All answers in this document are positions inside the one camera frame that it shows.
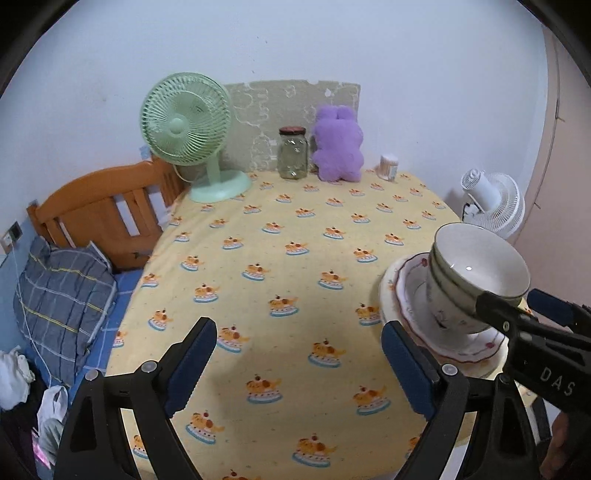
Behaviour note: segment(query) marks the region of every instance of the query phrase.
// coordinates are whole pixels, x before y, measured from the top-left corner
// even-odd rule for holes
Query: white bowl
[[[462,310],[454,301],[446,295],[431,269],[431,262],[427,272],[427,305],[437,322],[458,333],[480,333],[490,328],[486,323],[480,322],[467,312]]]
[[[434,249],[431,248],[429,252],[429,264],[431,265],[431,273],[439,287],[456,303],[462,310],[468,312],[470,315],[476,315],[476,299],[463,291],[451,278],[445,276],[441,266],[437,262],[437,255]]]
[[[444,275],[476,298],[491,291],[517,300],[530,287],[530,271],[515,248],[497,234],[469,223],[439,227],[433,244]]]

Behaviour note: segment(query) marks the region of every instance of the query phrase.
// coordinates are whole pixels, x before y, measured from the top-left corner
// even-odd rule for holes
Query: white fan
[[[524,197],[509,175],[473,168],[462,177],[462,188],[475,204],[464,209],[464,222],[486,228],[505,239],[523,222]]]

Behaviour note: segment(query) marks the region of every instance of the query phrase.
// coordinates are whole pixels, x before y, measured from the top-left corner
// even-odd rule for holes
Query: purple stuffed toy
[[[352,108],[321,106],[316,115],[314,137],[318,150],[312,155],[312,161],[318,166],[320,180],[361,180],[363,155],[359,147],[363,132]]]

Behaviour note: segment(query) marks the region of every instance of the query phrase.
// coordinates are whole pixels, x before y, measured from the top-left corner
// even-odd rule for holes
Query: yellow bedsheet
[[[217,347],[173,418],[204,479],[396,471],[424,420],[382,353],[377,288],[393,260],[428,251],[437,228],[458,218],[407,174],[389,183],[367,171],[359,184],[252,176],[243,197],[180,202],[129,304],[108,374],[159,359],[209,316]],[[149,471],[129,412],[125,421]]]

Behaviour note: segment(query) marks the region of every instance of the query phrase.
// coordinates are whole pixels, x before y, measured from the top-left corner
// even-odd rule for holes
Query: glass jar
[[[298,180],[308,175],[308,142],[304,127],[281,127],[281,145],[277,158],[279,176],[286,180]]]

